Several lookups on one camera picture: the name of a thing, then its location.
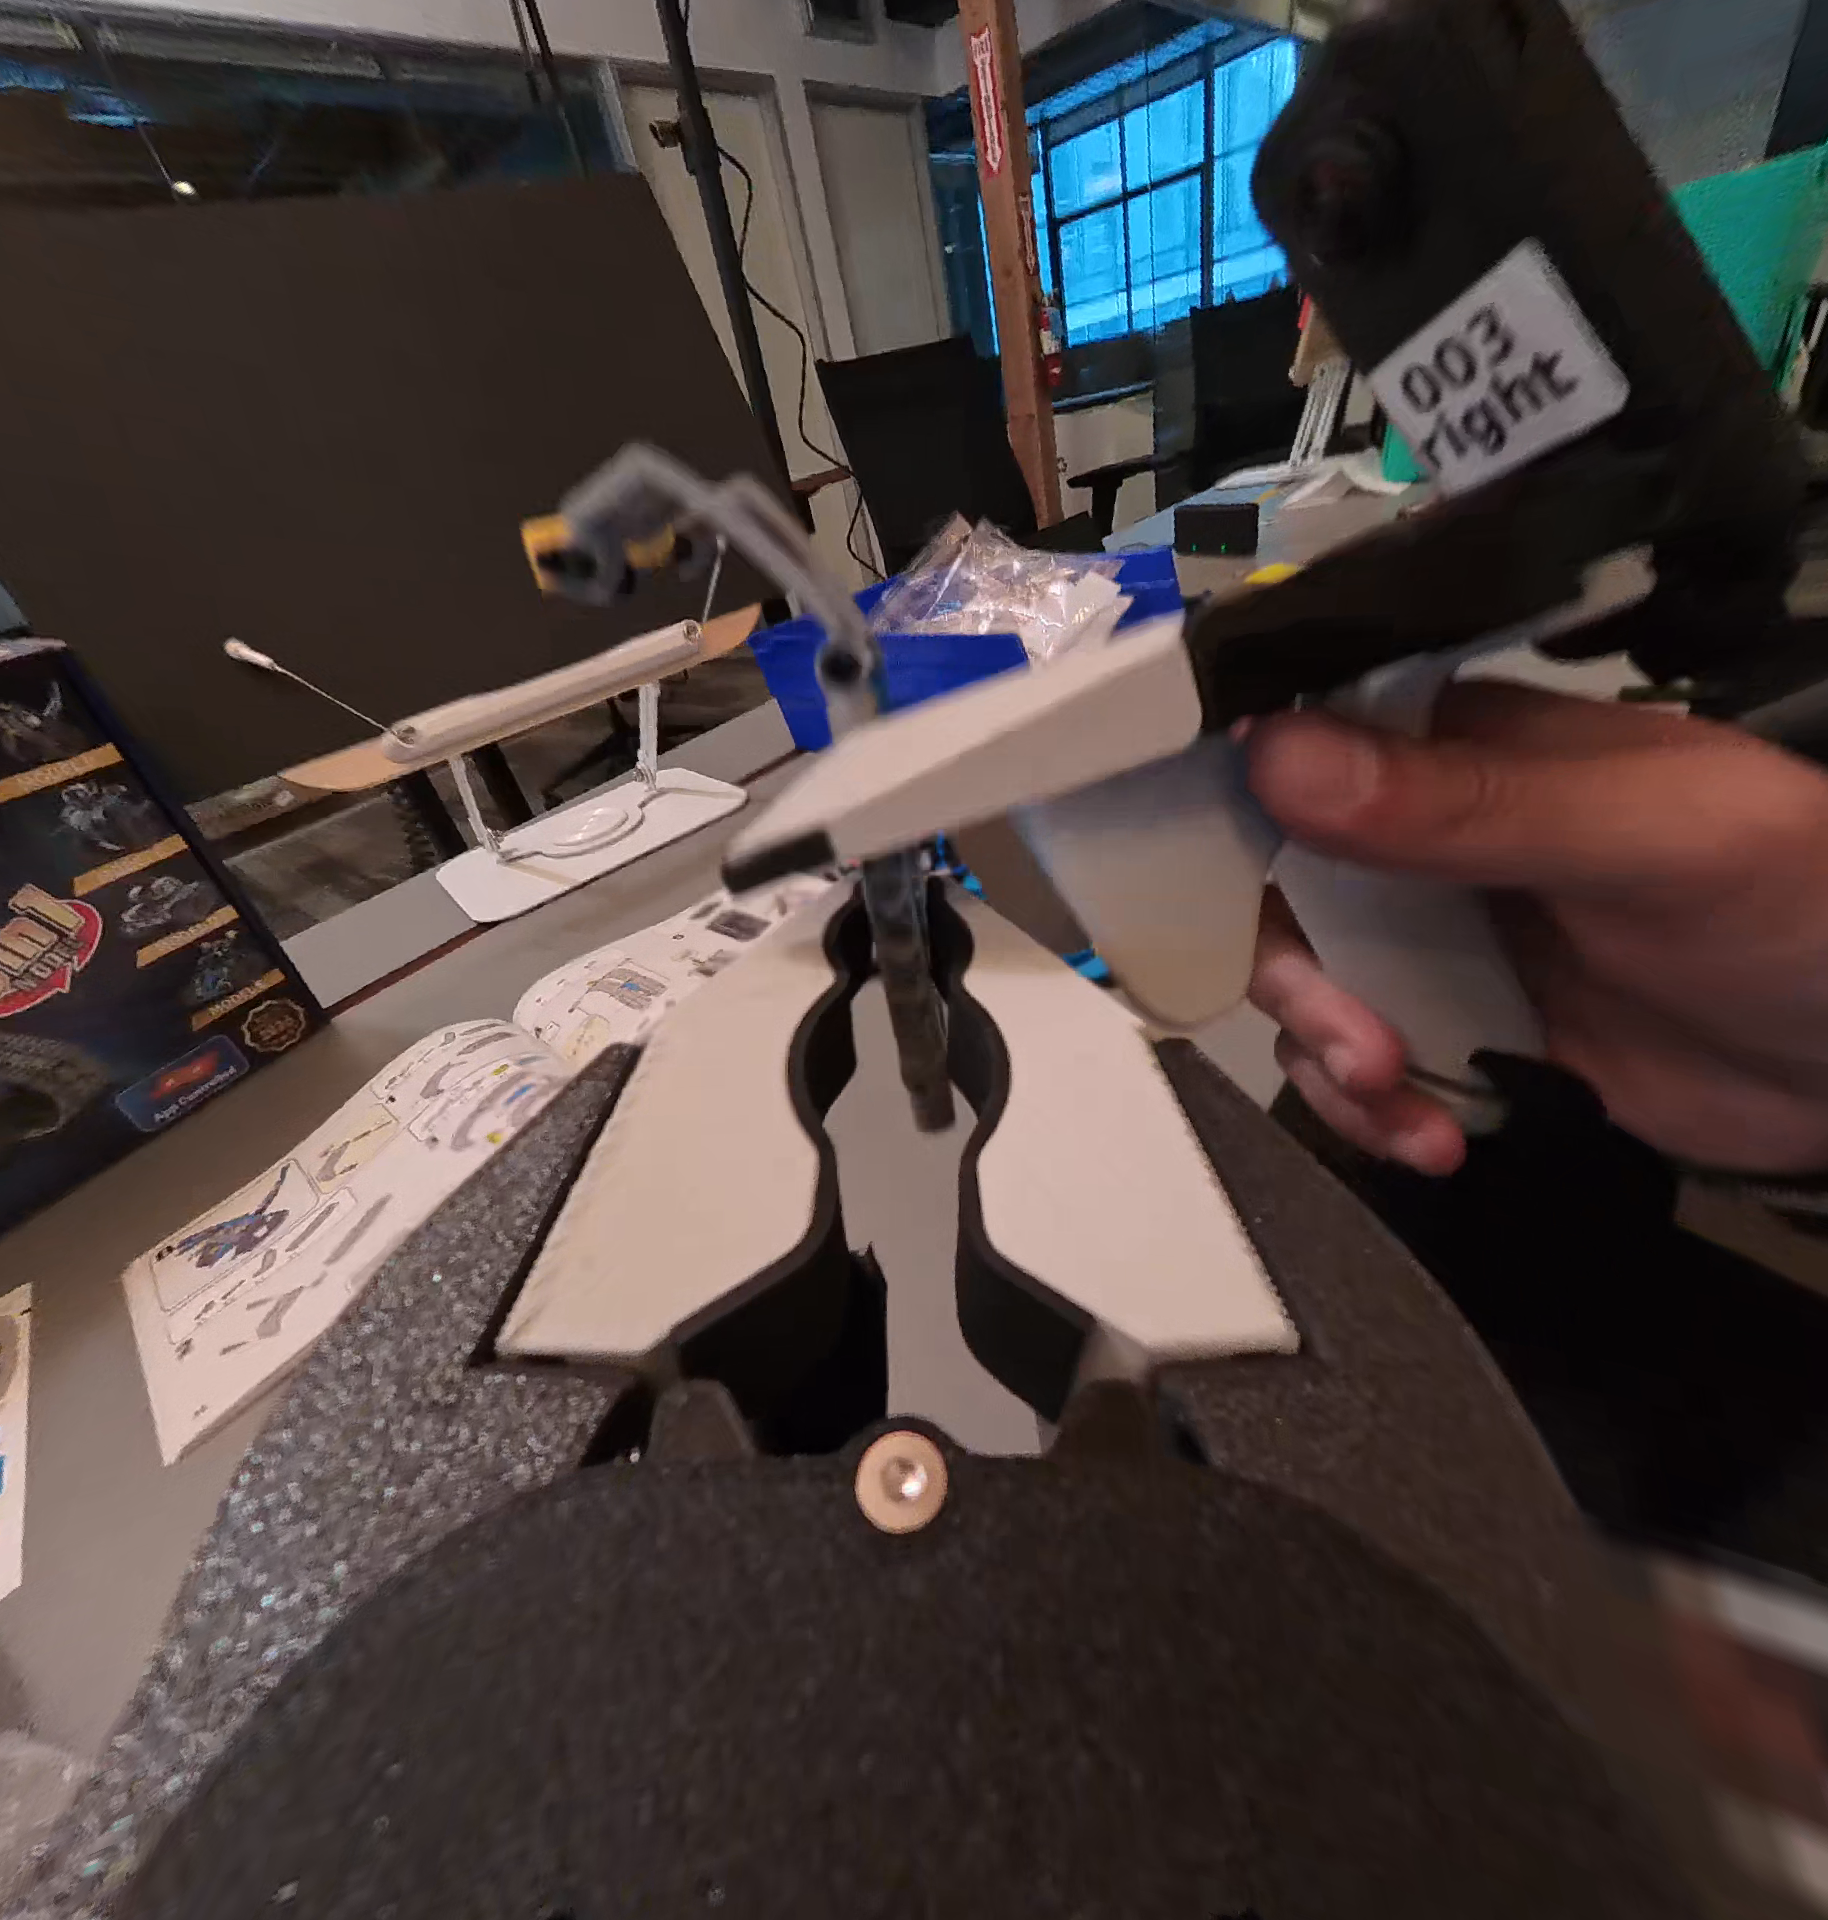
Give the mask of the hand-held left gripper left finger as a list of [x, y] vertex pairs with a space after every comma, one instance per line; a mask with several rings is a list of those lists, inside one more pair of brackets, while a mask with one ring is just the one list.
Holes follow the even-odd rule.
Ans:
[[496, 1333], [504, 1358], [664, 1365], [845, 1253], [828, 1119], [855, 1071], [855, 902], [805, 899], [648, 1028]]

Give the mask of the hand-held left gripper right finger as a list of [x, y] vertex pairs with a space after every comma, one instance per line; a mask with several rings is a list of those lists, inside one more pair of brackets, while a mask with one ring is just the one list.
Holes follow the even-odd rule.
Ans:
[[954, 1262], [973, 1357], [1295, 1353], [1140, 1019], [954, 885], [934, 888], [934, 968], [973, 1111]]

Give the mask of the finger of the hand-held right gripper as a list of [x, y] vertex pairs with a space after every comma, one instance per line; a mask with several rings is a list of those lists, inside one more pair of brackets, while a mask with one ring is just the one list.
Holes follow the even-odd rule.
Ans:
[[1185, 618], [855, 725], [730, 841], [724, 886], [891, 854], [1179, 753], [1205, 727]]

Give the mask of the grey blue toy assembly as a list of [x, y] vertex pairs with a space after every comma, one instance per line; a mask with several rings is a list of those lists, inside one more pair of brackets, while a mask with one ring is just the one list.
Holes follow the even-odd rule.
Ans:
[[[841, 744], [876, 719], [885, 708], [876, 637], [853, 597], [823, 572], [796, 511], [783, 508], [752, 476], [736, 474], [710, 492], [710, 513], [730, 543], [759, 563], [797, 611], [823, 628], [814, 676], [831, 742]], [[954, 1096], [948, 1014], [930, 962], [928, 871], [921, 852], [903, 849], [861, 858], [860, 893], [913, 1122], [921, 1134], [943, 1134], [954, 1119]]]

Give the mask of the yellow toy connector pin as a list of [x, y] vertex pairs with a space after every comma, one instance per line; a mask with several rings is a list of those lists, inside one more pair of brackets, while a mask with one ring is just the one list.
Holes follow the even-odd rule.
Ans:
[[662, 577], [691, 577], [694, 539], [658, 522], [590, 522], [567, 513], [524, 520], [524, 551], [538, 587], [588, 607], [617, 607]]

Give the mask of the person's right hand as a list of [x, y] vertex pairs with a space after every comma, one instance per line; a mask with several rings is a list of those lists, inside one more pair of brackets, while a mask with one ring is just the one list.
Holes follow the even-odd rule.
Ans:
[[1290, 841], [1485, 896], [1545, 1053], [1630, 1136], [1828, 1178], [1828, 768], [1504, 682], [1448, 687], [1424, 738], [1287, 711], [1244, 744]]

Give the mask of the clear plastic bag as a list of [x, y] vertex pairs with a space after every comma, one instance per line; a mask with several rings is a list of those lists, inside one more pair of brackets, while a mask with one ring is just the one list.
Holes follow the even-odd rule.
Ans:
[[1029, 662], [1094, 648], [1135, 608], [1119, 558], [1035, 551], [954, 513], [869, 613], [875, 635], [1016, 637]]

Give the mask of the open instruction booklet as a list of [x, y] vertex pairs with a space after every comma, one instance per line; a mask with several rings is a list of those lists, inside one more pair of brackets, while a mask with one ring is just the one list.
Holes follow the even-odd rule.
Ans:
[[378, 1070], [277, 1163], [120, 1276], [160, 1457], [177, 1463], [290, 1373], [384, 1260], [610, 1046], [835, 888], [796, 877], [595, 946], [509, 1018], [451, 1019]]

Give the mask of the person's grey sweatshirt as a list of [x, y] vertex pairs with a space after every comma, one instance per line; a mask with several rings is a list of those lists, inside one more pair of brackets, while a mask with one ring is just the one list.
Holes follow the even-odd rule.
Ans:
[[1501, 1060], [1503, 1127], [1448, 1177], [1271, 1117], [1450, 1295], [1600, 1524], [1828, 1587], [1828, 1299], [1676, 1223], [1680, 1178], [1581, 1079]]

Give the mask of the black light stand pole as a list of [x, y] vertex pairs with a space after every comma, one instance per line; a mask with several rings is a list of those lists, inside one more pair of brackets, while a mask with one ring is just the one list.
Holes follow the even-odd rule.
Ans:
[[741, 265], [736, 238], [736, 216], [730, 203], [722, 177], [722, 156], [718, 136], [710, 117], [706, 90], [691, 51], [689, 21], [680, 1], [656, 1], [660, 18], [662, 45], [674, 76], [677, 116], [681, 127], [681, 149], [687, 155], [691, 176], [704, 208], [710, 233], [710, 253], [720, 279], [736, 357], [739, 361], [746, 397], [752, 415], [764, 433], [768, 449], [783, 476], [783, 491], [790, 487], [786, 448], [783, 423], [777, 413], [766, 355], [755, 323], [751, 284]]

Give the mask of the toy set cardboard box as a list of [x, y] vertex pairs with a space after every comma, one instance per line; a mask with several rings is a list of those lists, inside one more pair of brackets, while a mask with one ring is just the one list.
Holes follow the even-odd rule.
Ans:
[[0, 1238], [327, 1021], [86, 665], [0, 638]]

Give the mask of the large black panel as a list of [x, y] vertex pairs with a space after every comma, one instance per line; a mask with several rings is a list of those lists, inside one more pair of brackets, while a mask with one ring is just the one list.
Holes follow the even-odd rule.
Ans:
[[697, 613], [545, 596], [624, 444], [786, 492], [652, 186], [0, 209], [0, 585], [182, 801]]

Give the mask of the wooden post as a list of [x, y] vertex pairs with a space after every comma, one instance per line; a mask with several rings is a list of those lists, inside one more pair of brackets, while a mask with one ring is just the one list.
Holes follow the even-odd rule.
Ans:
[[1031, 195], [1023, 46], [1013, 1], [960, 1], [977, 183], [1003, 375], [1008, 438], [1038, 520], [1063, 518], [1063, 482], [1044, 348], [1046, 293]]

